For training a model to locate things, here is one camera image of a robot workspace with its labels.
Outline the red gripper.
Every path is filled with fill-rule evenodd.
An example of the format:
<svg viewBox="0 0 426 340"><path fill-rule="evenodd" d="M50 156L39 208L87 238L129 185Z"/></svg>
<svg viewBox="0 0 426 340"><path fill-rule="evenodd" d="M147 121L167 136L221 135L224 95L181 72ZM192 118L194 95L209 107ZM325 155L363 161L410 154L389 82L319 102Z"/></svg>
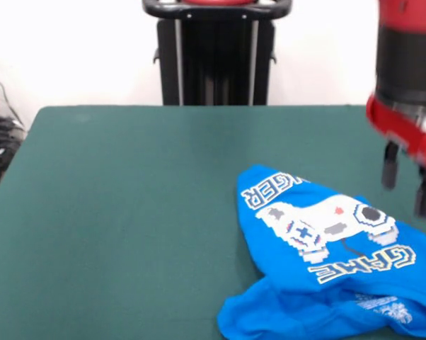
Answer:
<svg viewBox="0 0 426 340"><path fill-rule="evenodd" d="M366 115L370 124L386 139L381 184L386 190L396 186L400 145L419 165L420 185L415 198L415 214L426 219L426 114L411 118L369 97Z"/></svg>

